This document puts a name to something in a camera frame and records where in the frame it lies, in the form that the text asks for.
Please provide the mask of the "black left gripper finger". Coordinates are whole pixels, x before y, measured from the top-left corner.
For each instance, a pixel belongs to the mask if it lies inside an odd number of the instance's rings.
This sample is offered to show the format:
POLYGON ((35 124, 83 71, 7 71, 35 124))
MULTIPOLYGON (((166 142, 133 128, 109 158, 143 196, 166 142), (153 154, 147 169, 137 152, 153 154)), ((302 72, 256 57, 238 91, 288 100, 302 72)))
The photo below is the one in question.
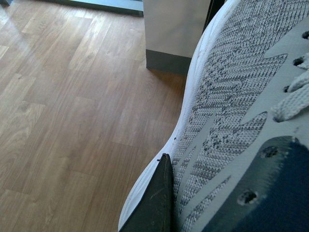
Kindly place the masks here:
POLYGON ((138 178, 123 206, 120 232, 169 232, 173 172, 169 154, 155 157, 138 178))

